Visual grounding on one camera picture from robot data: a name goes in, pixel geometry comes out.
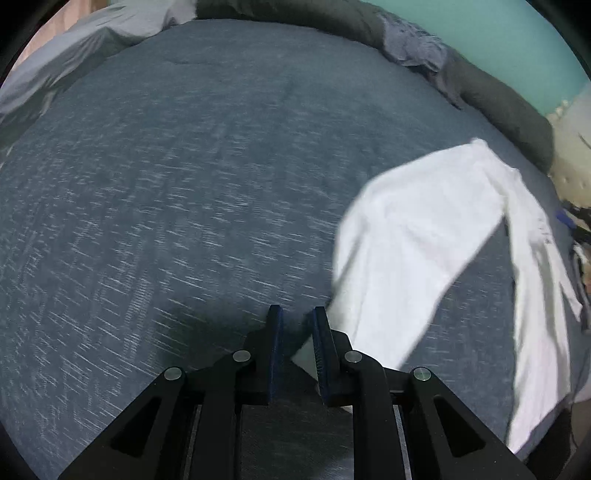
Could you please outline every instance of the silver screw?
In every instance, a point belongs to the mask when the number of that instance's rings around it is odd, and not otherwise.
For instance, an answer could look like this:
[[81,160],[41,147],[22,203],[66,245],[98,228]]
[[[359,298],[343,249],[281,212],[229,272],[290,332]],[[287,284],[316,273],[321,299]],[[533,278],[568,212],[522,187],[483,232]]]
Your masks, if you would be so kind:
[[251,359],[251,353],[248,350],[238,350],[234,352],[232,358],[238,363],[248,362]]
[[178,380],[179,378],[181,378],[182,374],[183,372],[181,372],[181,369],[179,367],[170,367],[167,368],[164,372],[164,378],[166,380]]
[[418,367],[413,370],[414,378],[421,382],[426,382],[431,378],[431,371],[425,367]]
[[351,364],[356,364],[356,363],[360,362],[362,358],[363,358],[363,355],[360,352],[358,352],[357,350],[349,350],[345,354],[345,360],[347,360]]

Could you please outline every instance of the teal wall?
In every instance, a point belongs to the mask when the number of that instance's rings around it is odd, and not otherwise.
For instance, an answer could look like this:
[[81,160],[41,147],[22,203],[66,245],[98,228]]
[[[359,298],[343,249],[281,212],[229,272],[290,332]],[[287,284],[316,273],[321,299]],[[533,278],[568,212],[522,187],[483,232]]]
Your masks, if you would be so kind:
[[369,0],[438,35],[540,113],[589,81],[552,25],[525,0]]

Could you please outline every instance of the gray blanket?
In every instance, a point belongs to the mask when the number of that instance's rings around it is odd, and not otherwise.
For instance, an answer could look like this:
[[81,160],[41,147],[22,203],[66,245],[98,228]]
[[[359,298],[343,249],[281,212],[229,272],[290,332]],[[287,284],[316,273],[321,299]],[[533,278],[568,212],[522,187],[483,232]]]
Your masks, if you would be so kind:
[[[107,59],[0,170],[0,419],[23,457],[56,478],[160,371],[239,347],[271,303],[293,353],[304,315],[330,297],[335,228],[363,184],[473,137],[521,170],[566,256],[549,179],[481,113],[373,48],[208,20]],[[512,318],[499,228],[408,361],[501,438]],[[569,328],[578,378],[583,342]],[[275,406],[245,412],[243,477],[352,478],[350,416],[284,368]]]

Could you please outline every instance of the gray fitted sheet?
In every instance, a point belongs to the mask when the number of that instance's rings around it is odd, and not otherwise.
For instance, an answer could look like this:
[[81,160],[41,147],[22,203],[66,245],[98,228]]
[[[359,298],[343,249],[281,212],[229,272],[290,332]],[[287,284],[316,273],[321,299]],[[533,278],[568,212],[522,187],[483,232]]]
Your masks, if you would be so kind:
[[[160,371],[238,348],[271,303],[293,353],[330,297],[335,228],[363,184],[473,137],[521,170],[566,257],[549,179],[479,112],[370,47],[192,21],[77,81],[0,170],[0,420],[25,460],[56,478]],[[501,438],[512,319],[500,227],[408,360]],[[568,320],[576,379],[586,344]],[[245,410],[243,477],[352,478],[350,415],[284,369],[275,405]]]

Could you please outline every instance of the textured fabric surface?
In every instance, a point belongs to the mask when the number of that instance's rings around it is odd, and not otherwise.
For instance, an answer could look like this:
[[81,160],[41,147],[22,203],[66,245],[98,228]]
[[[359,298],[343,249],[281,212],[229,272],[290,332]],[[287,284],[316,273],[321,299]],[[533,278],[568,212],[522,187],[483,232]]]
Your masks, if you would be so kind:
[[[304,314],[329,299],[335,227],[359,189],[473,137],[521,170],[566,253],[549,179],[480,113],[370,47],[210,20],[109,58],[0,170],[0,419],[25,460],[56,478],[160,371],[239,347],[271,303],[293,353]],[[500,437],[511,295],[499,228],[408,361]],[[352,478],[350,416],[285,369],[275,406],[245,413],[243,477]]]

